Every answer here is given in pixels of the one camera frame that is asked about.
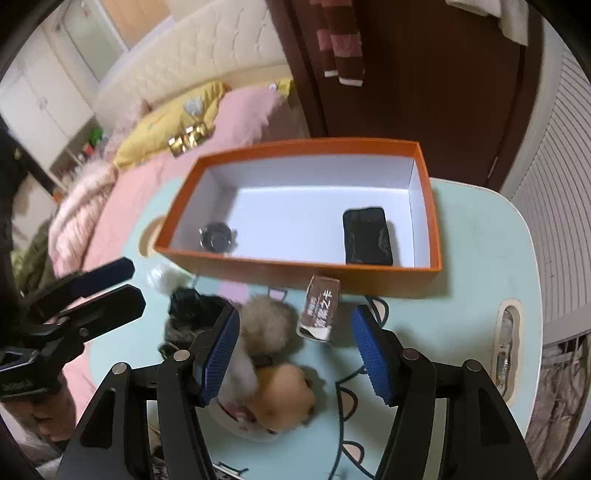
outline person's hand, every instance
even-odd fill
[[[37,421],[39,432],[47,435],[54,442],[71,438],[76,428],[76,406],[68,389],[66,379],[60,376],[61,390],[42,402],[10,401],[5,403],[6,409],[19,421],[33,416]]]

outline pink bedding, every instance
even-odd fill
[[[112,163],[89,162],[61,203],[47,240],[56,278],[80,270],[92,232],[116,181],[117,168]]]
[[[199,157],[259,142],[302,136],[301,126],[286,99],[261,87],[228,92],[220,103],[215,124],[212,138],[185,155],[175,159],[170,152],[160,153],[120,176],[96,225],[84,270],[92,270],[118,258],[150,198],[164,183],[186,176]],[[80,419],[96,391],[90,375],[88,349],[66,365],[64,374]]]

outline blue gripper pad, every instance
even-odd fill
[[[387,361],[388,355],[382,348],[388,341],[369,309],[367,312],[364,310],[361,306],[353,311],[351,321],[353,336],[375,394],[390,406],[394,402],[394,389]]]
[[[203,368],[204,381],[200,394],[202,407],[206,407],[212,398],[217,397],[239,333],[240,315],[235,310],[224,325]]]

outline plush toy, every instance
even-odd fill
[[[170,299],[169,317],[164,327],[164,342],[158,348],[162,358],[178,350],[188,350],[199,333],[213,327],[217,315],[208,297],[192,288],[178,288]],[[238,337],[218,394],[223,405],[243,406],[258,387],[255,369],[245,342]]]
[[[253,296],[240,308],[240,334],[250,356],[271,355],[296,331],[297,313],[267,295]]]
[[[291,364],[256,371],[259,388],[248,402],[257,422],[273,432],[301,425],[314,413],[316,398],[301,368]]]

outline red striped towel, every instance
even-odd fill
[[[320,62],[324,68],[325,77],[336,77],[338,75],[333,53],[332,40],[330,39],[330,30],[326,23],[326,16],[320,0],[310,0],[310,5],[314,9],[316,19],[316,36],[318,37],[318,47],[320,49]]]
[[[335,75],[332,73],[330,54],[336,65],[339,82],[343,85],[361,87],[365,68],[353,0],[310,0],[310,3],[316,12],[317,36],[324,75]]]

